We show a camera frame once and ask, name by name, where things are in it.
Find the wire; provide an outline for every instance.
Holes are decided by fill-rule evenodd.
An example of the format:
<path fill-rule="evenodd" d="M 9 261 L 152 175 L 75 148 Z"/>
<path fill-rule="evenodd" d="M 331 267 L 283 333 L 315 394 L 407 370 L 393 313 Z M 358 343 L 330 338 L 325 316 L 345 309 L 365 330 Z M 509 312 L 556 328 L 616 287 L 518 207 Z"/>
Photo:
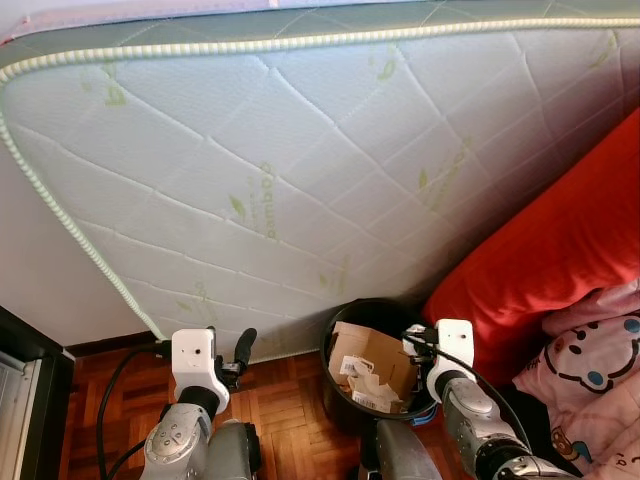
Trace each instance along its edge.
<path fill-rule="evenodd" d="M 116 473 L 118 472 L 118 469 L 124 464 L 124 462 L 129 460 L 129 457 L 133 456 L 138 450 L 140 450 L 142 447 L 144 447 L 144 444 L 145 444 L 146 441 L 147 441 L 147 439 L 145 438 L 141 442 L 137 443 L 135 447 L 133 447 L 127 453 L 125 453 L 123 456 L 121 456 L 116 461 L 116 463 L 113 464 L 113 467 L 111 467 L 111 470 L 109 471 L 109 475 L 107 476 L 107 480 L 113 480 L 115 478 L 115 476 L 116 476 Z"/>
<path fill-rule="evenodd" d="M 135 357 L 139 353 L 144 353 L 144 352 L 153 353 L 155 351 L 157 351 L 157 346 L 151 345 L 151 346 L 140 347 L 136 350 L 132 350 L 131 352 L 129 352 L 127 356 L 122 359 L 122 361 L 118 365 L 118 368 L 116 368 L 115 372 L 113 372 L 113 375 L 111 376 L 111 380 L 107 385 L 107 389 L 104 392 L 104 395 L 102 397 L 102 402 L 100 402 L 100 409 L 98 410 L 98 418 L 96 421 L 96 448 L 98 450 L 98 468 L 100 470 L 100 480 L 109 480 L 110 478 L 112 478 L 111 476 L 107 475 L 107 464 L 104 456 L 104 434 L 103 434 L 104 412 L 107 409 L 107 402 L 109 401 L 109 396 L 111 395 L 111 392 L 113 390 L 113 387 L 116 384 L 116 381 L 118 380 L 118 377 L 120 376 L 124 368 L 127 366 L 127 364 L 131 361 L 133 357 Z"/>
<path fill-rule="evenodd" d="M 527 433 L 524 431 L 524 427 L 522 426 L 522 423 L 520 423 L 520 419 L 518 418 L 518 415 L 516 415 L 516 412 L 513 410 L 513 408 L 511 408 L 511 405 L 509 405 L 509 403 L 500 394 L 500 392 L 498 392 L 498 390 L 496 390 L 496 388 L 493 385 L 491 385 L 486 378 L 484 378 L 482 375 L 480 375 L 477 372 L 477 370 L 475 368 L 473 368 L 471 365 L 467 365 L 465 362 L 463 362 L 462 360 L 459 360 L 458 358 L 454 357 L 453 355 L 445 353 L 442 350 L 437 349 L 436 347 L 432 347 L 431 345 L 427 345 L 426 343 L 424 344 L 424 346 L 428 350 L 431 350 L 436 355 L 442 355 L 447 360 L 451 360 L 453 363 L 457 363 L 462 368 L 467 370 L 469 373 L 472 373 L 473 375 L 475 375 L 478 378 L 478 380 L 480 380 L 484 384 L 484 386 L 487 387 L 487 389 L 491 392 L 491 394 L 494 397 L 494 400 L 496 400 L 498 403 L 502 404 L 502 406 L 507 410 L 507 412 L 509 413 L 509 416 L 511 417 L 511 420 L 515 424 L 514 426 L 515 426 L 515 430 L 516 430 L 516 435 L 518 437 L 520 437 L 520 440 L 522 441 L 522 443 L 525 444 L 525 446 L 529 449 L 530 452 L 533 451 L 531 449 L 531 444 L 529 443 L 529 437 L 527 437 Z"/>

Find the black trash bin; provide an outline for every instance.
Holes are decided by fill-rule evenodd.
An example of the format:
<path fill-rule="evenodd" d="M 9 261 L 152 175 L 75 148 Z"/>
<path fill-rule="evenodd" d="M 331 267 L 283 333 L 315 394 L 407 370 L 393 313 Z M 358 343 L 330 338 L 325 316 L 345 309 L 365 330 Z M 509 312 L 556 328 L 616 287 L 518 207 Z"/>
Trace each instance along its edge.
<path fill-rule="evenodd" d="M 390 299 L 360 299 L 341 308 L 327 323 L 325 334 L 320 345 L 320 356 L 324 378 L 322 385 L 322 402 L 327 417 L 343 433 L 361 435 L 370 429 L 376 419 L 410 420 L 427 413 L 434 405 L 433 399 L 426 390 L 422 397 L 416 398 L 412 410 L 403 414 L 382 413 L 370 410 L 354 402 L 349 395 L 340 389 L 329 373 L 329 347 L 336 322 L 346 322 L 369 327 L 390 337 L 401 339 L 402 332 L 417 323 L 417 314 L 404 305 Z"/>

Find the wooden floor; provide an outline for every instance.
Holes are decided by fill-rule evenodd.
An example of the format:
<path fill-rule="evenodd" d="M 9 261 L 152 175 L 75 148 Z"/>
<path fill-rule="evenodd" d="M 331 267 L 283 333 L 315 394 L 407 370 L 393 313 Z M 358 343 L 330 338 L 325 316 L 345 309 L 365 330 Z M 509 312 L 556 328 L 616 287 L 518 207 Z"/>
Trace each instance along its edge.
<path fill-rule="evenodd" d="M 98 480 L 95 422 L 104 389 L 126 350 L 78 360 L 69 404 L 60 480 Z M 242 388 L 215 423 L 237 418 L 256 425 L 262 446 L 261 480 L 344 479 L 358 463 L 357 438 L 342 435 L 326 418 L 318 354 L 252 365 Z M 170 365 L 138 355 L 111 395 L 105 418 L 105 450 L 110 466 L 156 425 L 162 407 L 174 401 Z M 416 432 L 443 480 L 463 480 L 458 454 L 437 418 Z M 138 479 L 141 453 L 122 467 L 117 479 Z"/>

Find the red pillow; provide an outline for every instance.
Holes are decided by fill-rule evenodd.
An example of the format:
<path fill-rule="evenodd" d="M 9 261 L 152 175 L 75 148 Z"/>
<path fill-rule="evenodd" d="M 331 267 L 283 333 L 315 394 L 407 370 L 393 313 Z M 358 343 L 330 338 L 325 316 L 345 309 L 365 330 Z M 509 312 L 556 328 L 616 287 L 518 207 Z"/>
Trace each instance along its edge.
<path fill-rule="evenodd" d="M 471 253 L 423 315 L 473 322 L 478 371 L 505 384 L 538 353 L 541 317 L 640 276 L 640 111 Z"/>

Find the cardboard box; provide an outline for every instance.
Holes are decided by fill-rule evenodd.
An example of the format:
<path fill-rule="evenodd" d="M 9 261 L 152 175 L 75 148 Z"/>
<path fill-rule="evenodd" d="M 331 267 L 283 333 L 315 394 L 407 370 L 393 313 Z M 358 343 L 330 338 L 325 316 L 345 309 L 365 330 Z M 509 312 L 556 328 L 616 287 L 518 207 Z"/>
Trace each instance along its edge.
<path fill-rule="evenodd" d="M 338 385 L 348 385 L 348 375 L 340 374 L 343 358 L 356 356 L 374 364 L 373 372 L 380 376 L 380 385 L 388 383 L 402 400 L 409 397 L 418 367 L 409 362 L 402 341 L 368 327 L 336 322 L 332 343 L 329 373 Z"/>

